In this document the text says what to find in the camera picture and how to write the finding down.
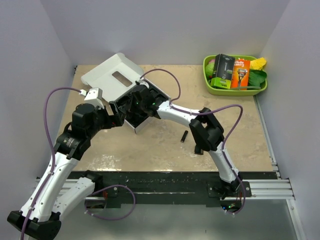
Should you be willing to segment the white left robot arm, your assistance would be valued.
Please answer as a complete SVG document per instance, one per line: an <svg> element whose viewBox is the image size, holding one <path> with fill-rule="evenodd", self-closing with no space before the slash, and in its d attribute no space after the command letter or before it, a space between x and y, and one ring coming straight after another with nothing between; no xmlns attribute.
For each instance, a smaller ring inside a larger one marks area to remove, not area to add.
<svg viewBox="0 0 320 240"><path fill-rule="evenodd" d="M105 107L89 103L78 105L63 133L57 138L53 156L35 191L20 210L11 211L7 221L25 235L36 240L53 240L62 220L88 195L99 196L104 190L102 177L95 173L81 177L60 195L68 176L91 146L91 139L101 130L120 127L125 114L114 102L113 114Z"/></svg>

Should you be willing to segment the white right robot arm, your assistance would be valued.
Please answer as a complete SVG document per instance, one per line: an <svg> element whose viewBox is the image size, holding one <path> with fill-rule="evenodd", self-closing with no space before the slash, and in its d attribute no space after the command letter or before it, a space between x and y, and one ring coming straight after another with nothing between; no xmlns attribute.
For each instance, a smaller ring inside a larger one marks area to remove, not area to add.
<svg viewBox="0 0 320 240"><path fill-rule="evenodd" d="M128 93L128 100L120 108L130 117L144 116L170 120L190 129L197 147L208 152L216 165L222 191L230 197L246 190L226 149L224 129L208 108L187 109L172 104L171 98L160 89L139 84Z"/></svg>

